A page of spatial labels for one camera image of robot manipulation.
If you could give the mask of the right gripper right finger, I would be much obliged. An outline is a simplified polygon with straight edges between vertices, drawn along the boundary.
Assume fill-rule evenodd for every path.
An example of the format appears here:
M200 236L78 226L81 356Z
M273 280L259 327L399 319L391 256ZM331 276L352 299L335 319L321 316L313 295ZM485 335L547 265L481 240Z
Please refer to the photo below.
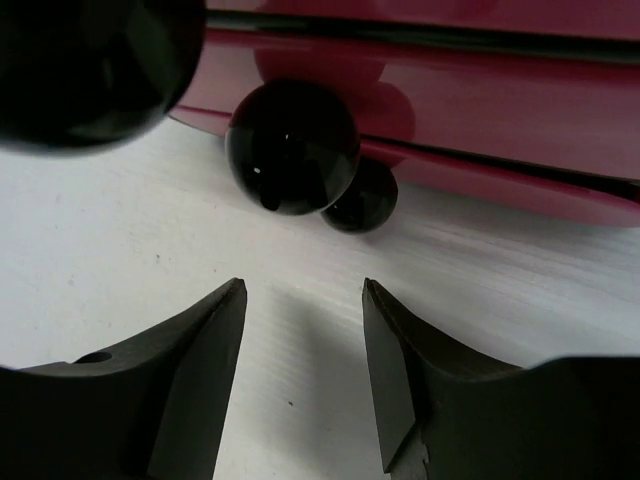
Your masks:
M362 292L383 471L393 479L635 479L639 361L564 357L521 368Z

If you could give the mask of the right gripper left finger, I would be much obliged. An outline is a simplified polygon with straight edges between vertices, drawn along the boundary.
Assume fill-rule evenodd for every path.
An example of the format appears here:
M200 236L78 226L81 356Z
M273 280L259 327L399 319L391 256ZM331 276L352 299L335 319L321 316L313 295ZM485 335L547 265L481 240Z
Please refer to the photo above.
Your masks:
M210 479L242 341L231 279L72 362L1 371L5 479Z

